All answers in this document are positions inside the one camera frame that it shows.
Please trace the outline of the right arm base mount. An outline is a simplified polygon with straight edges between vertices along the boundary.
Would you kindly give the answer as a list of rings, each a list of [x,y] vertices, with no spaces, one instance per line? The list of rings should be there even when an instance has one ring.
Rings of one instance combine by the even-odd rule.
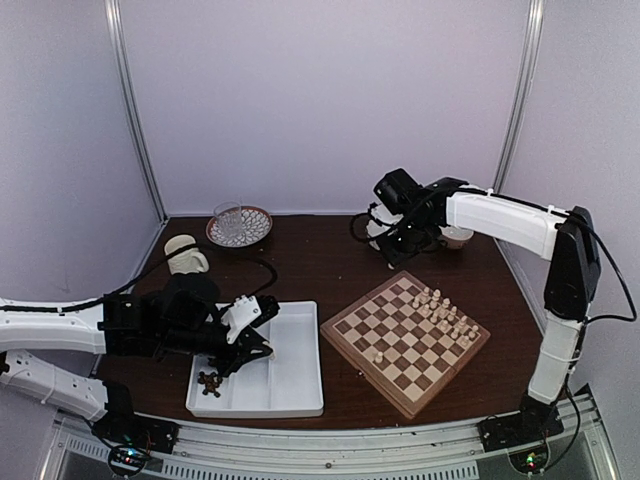
[[[550,420],[542,426],[526,426],[520,414],[490,417],[477,424],[486,453],[540,443],[564,432],[561,420]]]

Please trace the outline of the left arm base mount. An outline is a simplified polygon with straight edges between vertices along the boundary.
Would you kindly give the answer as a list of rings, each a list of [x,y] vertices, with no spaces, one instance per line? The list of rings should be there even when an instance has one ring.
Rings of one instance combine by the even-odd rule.
[[[115,444],[171,454],[179,433],[179,425],[139,415],[125,417],[108,414],[94,422],[91,430],[97,437]]]

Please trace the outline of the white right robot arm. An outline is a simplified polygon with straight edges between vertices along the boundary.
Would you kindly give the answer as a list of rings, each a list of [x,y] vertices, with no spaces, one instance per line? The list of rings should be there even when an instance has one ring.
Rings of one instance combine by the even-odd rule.
[[[469,230],[528,252],[545,262],[541,294],[545,327],[525,397],[533,404],[513,419],[519,440],[535,440],[551,424],[555,403],[576,363],[577,350],[601,275],[590,212],[536,206],[467,181],[443,177],[418,183],[406,170],[386,173],[367,212],[367,243],[396,267],[434,250],[446,227]]]

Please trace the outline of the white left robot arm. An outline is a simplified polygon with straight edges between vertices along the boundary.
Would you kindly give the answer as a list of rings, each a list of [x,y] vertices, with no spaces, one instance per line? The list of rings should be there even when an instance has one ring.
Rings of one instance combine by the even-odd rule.
[[[1,380],[90,422],[103,420],[123,444],[144,433],[126,386],[78,378],[55,364],[31,358],[40,351],[159,359],[208,358],[221,381],[273,353],[257,329],[280,310],[269,295],[242,295],[226,306],[204,274],[176,274],[143,296],[107,294],[85,302],[1,304]]]

